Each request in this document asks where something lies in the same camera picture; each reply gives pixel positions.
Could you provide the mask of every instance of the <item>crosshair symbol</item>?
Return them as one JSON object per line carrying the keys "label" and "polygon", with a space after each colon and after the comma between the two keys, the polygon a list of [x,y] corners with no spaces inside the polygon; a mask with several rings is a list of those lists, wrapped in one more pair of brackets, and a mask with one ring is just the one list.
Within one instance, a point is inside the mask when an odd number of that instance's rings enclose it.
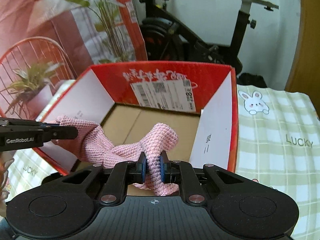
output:
{"label": "crosshair symbol", "polygon": [[151,200],[151,201],[149,201],[149,202],[151,202],[151,204],[153,204],[153,205],[156,205],[156,204],[158,204],[158,203],[161,202],[161,201],[159,201],[159,200],[157,200],[157,199],[153,199],[153,200]]}

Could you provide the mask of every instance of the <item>plaid tablecloth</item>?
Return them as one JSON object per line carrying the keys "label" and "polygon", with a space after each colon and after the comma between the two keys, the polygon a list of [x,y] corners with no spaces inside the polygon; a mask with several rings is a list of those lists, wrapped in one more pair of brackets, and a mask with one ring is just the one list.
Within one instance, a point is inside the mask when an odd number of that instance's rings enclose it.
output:
{"label": "plaid tablecloth", "polygon": [[300,211],[292,238],[319,240],[320,122],[309,97],[238,86],[238,104],[236,173],[292,197]]}
{"label": "plaid tablecloth", "polygon": [[[61,85],[50,103],[37,117],[39,121],[50,109],[61,94],[74,82],[68,80]],[[6,201],[12,200],[16,195],[41,185],[42,180],[52,173],[57,172],[45,160],[43,160],[33,149],[18,150],[15,152],[14,163],[8,169],[9,179],[6,190],[10,192]]]}

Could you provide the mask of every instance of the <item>exercise bike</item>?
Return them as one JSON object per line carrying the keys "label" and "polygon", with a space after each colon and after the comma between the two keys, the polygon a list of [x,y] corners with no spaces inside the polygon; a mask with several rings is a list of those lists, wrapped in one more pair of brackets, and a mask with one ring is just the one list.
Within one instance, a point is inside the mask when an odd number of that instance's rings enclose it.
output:
{"label": "exercise bike", "polygon": [[[204,42],[185,24],[167,12],[169,0],[163,1],[162,6],[158,6],[156,0],[139,0],[146,6],[146,18],[142,21],[140,29],[145,41],[148,60],[221,63],[233,66],[236,74],[242,71],[238,54],[247,25],[254,29],[257,24],[255,20],[249,20],[251,4],[264,5],[268,11],[273,11],[273,8],[279,9],[278,5],[268,1],[242,0],[231,44],[226,46]],[[188,53],[184,52],[180,36],[188,42]]]}

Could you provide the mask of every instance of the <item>white wall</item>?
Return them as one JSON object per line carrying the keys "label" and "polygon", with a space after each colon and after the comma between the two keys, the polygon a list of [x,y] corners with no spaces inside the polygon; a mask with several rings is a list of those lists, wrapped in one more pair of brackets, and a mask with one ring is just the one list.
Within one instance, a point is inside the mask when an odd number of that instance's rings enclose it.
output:
{"label": "white wall", "polygon": [[[281,7],[280,2],[283,0],[269,1]],[[135,2],[141,21],[145,17],[145,8],[138,0]],[[277,83],[279,88],[286,83],[288,66],[291,66],[290,57],[295,51],[293,40],[284,43],[280,37],[286,38],[290,33],[298,33],[296,24],[291,23],[292,8],[291,11],[287,9],[290,2],[285,0],[283,3],[286,4],[286,8],[282,9],[285,13],[283,16],[280,16],[279,10],[269,12],[261,5],[252,5],[250,19],[257,20],[257,26],[254,30],[247,27],[239,53],[243,72],[262,75],[269,86],[273,87]],[[168,11],[205,41],[229,45],[240,6],[241,0],[170,0]],[[279,46],[285,53],[277,52]],[[279,73],[278,81],[275,80],[275,73]]]}

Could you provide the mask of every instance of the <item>pink crochet item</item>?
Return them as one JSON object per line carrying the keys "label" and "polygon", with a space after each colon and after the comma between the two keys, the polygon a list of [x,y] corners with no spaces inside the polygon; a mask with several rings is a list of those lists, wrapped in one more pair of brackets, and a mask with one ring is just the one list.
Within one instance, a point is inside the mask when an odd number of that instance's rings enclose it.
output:
{"label": "pink crochet item", "polygon": [[163,184],[160,178],[160,153],[163,150],[170,151],[178,142],[177,134],[168,125],[157,123],[141,141],[114,146],[104,135],[102,127],[95,122],[60,116],[55,123],[78,129],[76,139],[53,140],[53,143],[73,153],[79,160],[113,168],[119,162],[137,161],[140,153],[144,152],[148,165],[146,182],[134,185],[150,189],[157,196],[169,195],[179,189],[177,184]]}

